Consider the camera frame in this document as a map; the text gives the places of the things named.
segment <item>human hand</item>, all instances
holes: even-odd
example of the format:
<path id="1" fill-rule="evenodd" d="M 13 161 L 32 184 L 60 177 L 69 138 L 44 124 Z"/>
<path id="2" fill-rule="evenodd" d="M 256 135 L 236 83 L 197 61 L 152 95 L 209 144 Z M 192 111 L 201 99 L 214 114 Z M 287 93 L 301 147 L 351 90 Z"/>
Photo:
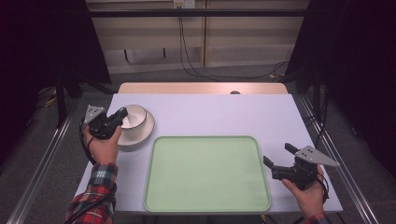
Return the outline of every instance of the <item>human hand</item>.
<path id="1" fill-rule="evenodd" d="M 100 140 L 93 137 L 90 134 L 89 127 L 84 129 L 84 136 L 86 144 L 91 141 L 89 150 L 96 162 L 116 163 L 117 155 L 119 153 L 118 142 L 121 136 L 121 126 L 117 127 L 113 136 L 107 140 Z"/>
<path id="2" fill-rule="evenodd" d="M 322 180 L 323 170 L 319 165 L 318 173 L 320 174 L 318 179 Z M 323 187 L 318 181 L 315 181 L 309 189 L 305 190 L 298 189 L 295 184 L 287 179 L 283 179 L 282 183 L 296 198 L 305 219 L 323 213 Z"/>

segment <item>plaid sleeve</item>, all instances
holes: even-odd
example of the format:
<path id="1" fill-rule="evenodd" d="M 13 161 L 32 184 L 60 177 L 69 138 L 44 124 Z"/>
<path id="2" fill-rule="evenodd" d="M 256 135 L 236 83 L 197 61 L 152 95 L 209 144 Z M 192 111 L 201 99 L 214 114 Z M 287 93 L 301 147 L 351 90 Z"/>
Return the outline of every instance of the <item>plaid sleeve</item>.
<path id="1" fill-rule="evenodd" d="M 116 183 L 118 170 L 118 166 L 113 163 L 96 163 L 92 167 L 87 189 L 73 199 L 67 210 L 66 219 L 107 195 Z M 113 223 L 115 205 L 116 199 L 113 197 L 87 211 L 73 223 Z"/>
<path id="2" fill-rule="evenodd" d="M 326 214 L 319 213 L 309 218 L 305 224 L 332 224 L 332 222 L 329 220 Z"/>

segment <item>black curtain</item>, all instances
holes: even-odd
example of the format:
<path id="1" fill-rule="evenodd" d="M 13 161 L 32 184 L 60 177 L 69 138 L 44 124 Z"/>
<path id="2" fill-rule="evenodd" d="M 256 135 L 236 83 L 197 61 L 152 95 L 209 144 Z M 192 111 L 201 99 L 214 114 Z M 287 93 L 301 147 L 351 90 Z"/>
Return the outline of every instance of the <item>black curtain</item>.
<path id="1" fill-rule="evenodd" d="M 319 72 L 319 82 L 396 177 L 396 4 L 312 0 L 309 8 L 328 13 L 304 19 L 287 76 L 306 91 Z M 305 66 L 316 69 L 299 72 Z"/>
<path id="2" fill-rule="evenodd" d="M 77 83 L 110 77 L 92 20 L 70 11 L 88 11 L 84 0 L 0 2 L 1 158 L 11 152 L 35 112 L 38 92 L 62 73 Z"/>

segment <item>light green mat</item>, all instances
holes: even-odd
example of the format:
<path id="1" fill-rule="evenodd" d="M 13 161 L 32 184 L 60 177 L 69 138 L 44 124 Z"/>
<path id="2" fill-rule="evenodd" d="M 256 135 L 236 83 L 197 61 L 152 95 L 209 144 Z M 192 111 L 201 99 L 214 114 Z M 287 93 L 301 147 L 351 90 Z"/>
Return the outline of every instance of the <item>light green mat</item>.
<path id="1" fill-rule="evenodd" d="M 250 136 L 165 136 L 155 140 L 145 206 L 151 212 L 261 212 L 271 199 Z"/>

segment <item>cable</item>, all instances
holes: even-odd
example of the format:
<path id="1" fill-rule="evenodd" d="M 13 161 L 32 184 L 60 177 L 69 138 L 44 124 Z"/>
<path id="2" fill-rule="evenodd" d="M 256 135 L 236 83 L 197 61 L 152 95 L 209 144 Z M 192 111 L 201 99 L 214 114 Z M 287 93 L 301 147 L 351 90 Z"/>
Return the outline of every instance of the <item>cable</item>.
<path id="1" fill-rule="evenodd" d="M 197 71 L 194 69 L 194 67 L 192 66 L 191 61 L 190 61 L 189 53 L 187 52 L 186 40 L 185 40 L 185 37 L 184 37 L 183 19 L 182 19 L 181 17 L 178 17 L 178 26 L 179 26 L 179 33 L 180 33 L 180 60 L 181 60 L 181 65 L 183 66 L 184 71 L 186 71 L 189 75 L 194 76 L 194 77 L 205 77 L 205 78 L 211 79 L 211 80 L 213 80 L 213 81 L 219 82 L 219 80 L 216 80 L 216 79 L 214 79 L 214 78 L 212 78 L 212 77 L 208 77 L 208 76 L 203 76 L 203 75 L 201 75 L 199 72 L 197 72 Z M 190 67 L 192 68 L 192 70 L 193 70 L 197 75 L 195 75 L 195 74 L 189 72 L 189 71 L 187 70 L 187 68 L 184 66 L 184 63 L 183 63 L 183 54 L 182 54 L 183 44 L 184 44 L 184 51 L 186 52 L 187 60 L 188 60 L 188 62 L 189 62 L 189 64 L 190 64 Z"/>
<path id="2" fill-rule="evenodd" d="M 266 73 L 266 74 L 264 74 L 264 75 L 255 76 L 255 77 L 235 77 L 235 76 L 215 76 L 215 75 L 206 76 L 206 77 L 233 77 L 233 78 L 247 78 L 247 79 L 250 79 L 250 78 L 259 78 L 259 77 L 268 77 L 268 76 L 271 76 L 271 75 L 272 75 L 277 69 L 279 69 L 280 67 L 281 67 L 281 66 L 279 66 L 279 67 L 273 69 L 273 70 L 272 70 L 271 72 L 269 72 L 269 73 Z"/>
<path id="3" fill-rule="evenodd" d="M 326 178 L 324 177 L 324 175 L 318 173 L 318 175 L 320 175 L 323 180 L 320 180 L 318 177 L 315 178 L 316 181 L 318 181 L 318 183 L 322 186 L 323 188 L 323 204 L 326 203 L 326 201 L 329 199 L 329 183 L 327 182 Z M 304 217 L 299 217 L 297 220 L 295 220 L 293 222 L 293 224 L 298 224 L 301 223 L 304 220 Z"/>
<path id="4" fill-rule="evenodd" d="M 198 71 L 196 71 L 196 70 L 194 69 L 194 67 L 192 66 L 192 64 L 191 64 L 190 57 L 189 57 L 189 53 L 187 52 L 187 45 L 186 45 L 186 40 L 185 40 L 185 36 L 184 36 L 183 19 L 182 19 L 181 17 L 178 17 L 178 23 L 179 23 L 179 32 L 180 32 L 180 60 L 181 60 L 181 65 L 183 66 L 183 69 L 184 69 L 189 75 L 191 75 L 191 76 L 194 76 L 194 77 L 205 77 L 205 78 L 208 78 L 208 79 L 217 81 L 217 82 L 220 82 L 220 80 L 215 79 L 215 77 L 226 77 L 226 78 L 229 78 L 229 77 L 232 77 L 232 78 L 259 78 L 259 77 L 267 77 L 267 76 L 270 76 L 271 74 L 273 74 L 273 73 L 274 73 L 276 70 L 278 70 L 279 68 L 281 68 L 284 64 L 289 63 L 289 61 L 287 61 L 287 62 L 276 63 L 276 64 L 274 65 L 274 69 L 273 69 L 271 72 L 269 72 L 269 73 L 267 73 L 267 74 L 264 74 L 264 75 L 255 76 L 255 77 L 235 77 L 235 76 L 216 76 L 216 75 L 204 76 L 204 75 L 200 74 Z M 185 51 L 186 56 L 187 56 L 187 61 L 189 62 L 189 65 L 190 65 L 191 69 L 196 73 L 196 75 L 195 75 L 195 74 L 192 74 L 191 72 L 189 72 L 189 71 L 187 70 L 187 68 L 184 66 L 183 57 L 182 57 L 182 48 L 183 48 L 183 45 L 184 45 L 184 51 Z"/>
<path id="5" fill-rule="evenodd" d="M 341 222 L 343 224 L 346 224 L 346 222 L 344 221 L 343 217 L 341 217 L 341 214 L 340 213 L 336 213 L 336 214 L 337 214 L 338 218 L 340 218 Z"/>
<path id="6" fill-rule="evenodd" d="M 268 217 L 272 222 L 274 222 L 275 224 L 277 224 L 277 222 L 269 215 L 265 215 L 266 217 Z"/>
<path id="7" fill-rule="evenodd" d="M 302 117 L 305 128 L 307 128 L 309 125 L 314 123 L 314 120 L 316 120 L 315 116 L 308 116 L 308 117 Z"/>
<path id="8" fill-rule="evenodd" d="M 125 61 L 126 61 L 127 63 L 131 63 L 131 62 L 129 62 L 128 53 L 126 52 L 126 49 L 124 50 L 124 58 L 125 58 Z"/>
<path id="9" fill-rule="evenodd" d="M 324 103 L 323 103 L 324 108 L 322 106 L 322 109 L 320 110 L 320 111 L 324 110 L 324 112 L 323 112 L 323 120 L 320 123 L 321 127 L 320 127 L 320 131 L 318 133 L 317 141 L 315 142 L 315 147 L 318 147 L 319 138 L 322 136 L 322 134 L 323 134 L 323 132 L 325 130 L 326 119 L 327 119 L 327 107 L 329 106 L 329 98 L 330 98 L 330 95 L 329 95 L 329 93 L 326 90 L 325 99 L 324 99 Z"/>
<path id="10" fill-rule="evenodd" d="M 93 140 L 93 138 L 90 140 L 88 145 L 85 147 L 85 142 L 84 142 L 84 134 L 82 134 L 82 125 L 84 124 L 84 119 L 82 118 L 81 122 L 78 125 L 78 137 L 79 137 L 79 142 L 82 145 L 82 148 L 84 148 L 85 155 L 87 156 L 88 160 L 92 163 L 92 165 L 96 164 L 96 160 L 93 158 L 91 155 L 91 152 L 89 150 L 90 142 Z"/>
<path id="11" fill-rule="evenodd" d="M 295 79 L 297 79 L 298 76 L 302 76 L 303 74 L 305 74 L 306 69 L 309 68 L 309 65 L 307 63 L 303 64 L 301 67 L 299 67 L 298 69 L 296 69 L 295 71 L 293 71 L 290 75 L 288 76 L 283 76 L 280 80 L 278 80 L 277 82 L 280 83 L 288 83 L 288 82 L 292 82 Z"/>

